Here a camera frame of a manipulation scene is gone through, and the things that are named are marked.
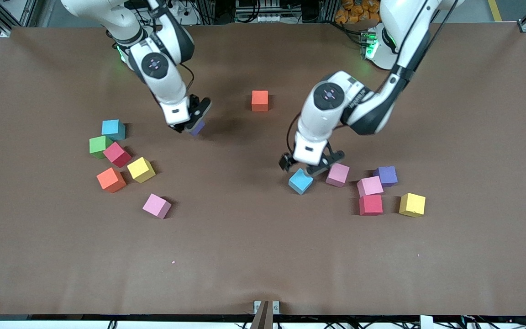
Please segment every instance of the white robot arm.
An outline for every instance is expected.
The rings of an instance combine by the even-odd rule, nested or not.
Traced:
[[[378,133],[391,115],[399,94],[411,80],[430,42],[429,25],[436,9],[455,8],[463,0],[382,0],[381,35],[367,49],[372,58],[394,54],[394,65],[378,91],[372,91],[344,71],[324,77],[306,98],[293,154],[284,154],[284,170],[296,162],[308,164],[307,173],[317,175],[342,161],[342,151],[332,152],[328,138],[340,121],[359,135]],[[324,154],[328,147],[330,154]]]
[[[73,15],[92,19],[109,31],[127,65],[152,92],[167,124],[181,133],[194,133],[210,109],[210,99],[186,95],[176,65],[194,54],[192,37],[174,19],[164,0],[148,0],[150,16],[162,24],[158,32],[144,30],[122,5],[126,0],[61,0]]]

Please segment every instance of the red cube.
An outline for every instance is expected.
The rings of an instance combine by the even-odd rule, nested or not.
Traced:
[[[131,156],[127,151],[117,144],[117,142],[111,144],[106,150],[103,151],[103,154],[111,161],[112,164],[121,168],[131,160]]]
[[[358,200],[361,216],[375,216],[383,213],[383,200],[379,195],[361,196]]]

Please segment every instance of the orange cube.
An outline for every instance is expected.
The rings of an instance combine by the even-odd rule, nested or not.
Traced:
[[[114,168],[109,168],[96,175],[96,179],[99,180],[101,189],[111,193],[115,193],[127,185],[121,173]]]
[[[251,111],[269,111],[269,92],[267,90],[253,90],[251,98]]]

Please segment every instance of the light blue cube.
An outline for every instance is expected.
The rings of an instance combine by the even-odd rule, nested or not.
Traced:
[[[103,121],[103,128],[100,130],[101,135],[107,136],[110,140],[125,139],[125,125],[119,119]]]
[[[300,168],[289,179],[289,186],[301,195],[310,187],[313,181],[314,179],[306,175],[303,169]]]

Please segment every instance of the green led light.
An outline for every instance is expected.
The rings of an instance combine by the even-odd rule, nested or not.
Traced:
[[[376,49],[379,47],[379,41],[375,40],[371,46],[367,47],[367,58],[373,58],[374,53],[376,52]]]
[[[125,56],[123,55],[123,52],[121,52],[121,49],[119,49],[119,47],[117,47],[117,51],[119,52],[119,55],[121,55],[121,61],[126,63]]]

